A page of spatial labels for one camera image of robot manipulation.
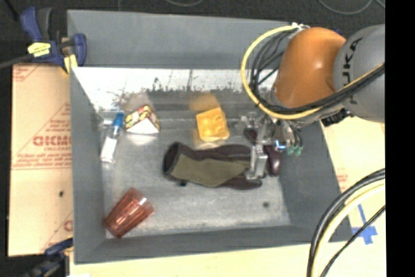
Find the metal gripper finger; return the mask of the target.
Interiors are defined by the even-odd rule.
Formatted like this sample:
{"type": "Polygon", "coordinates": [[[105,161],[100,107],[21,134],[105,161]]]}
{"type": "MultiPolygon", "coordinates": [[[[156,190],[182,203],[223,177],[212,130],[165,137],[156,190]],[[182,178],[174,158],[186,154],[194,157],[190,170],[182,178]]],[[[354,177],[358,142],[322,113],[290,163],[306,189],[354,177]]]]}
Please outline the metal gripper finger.
{"type": "Polygon", "coordinates": [[[249,168],[245,171],[244,175],[247,180],[252,180],[257,178],[257,161],[259,153],[257,152],[257,147],[254,145],[250,148],[250,164],[249,168]]]}
{"type": "Polygon", "coordinates": [[[265,177],[268,170],[268,155],[266,153],[261,153],[258,156],[258,176],[265,177]]]}

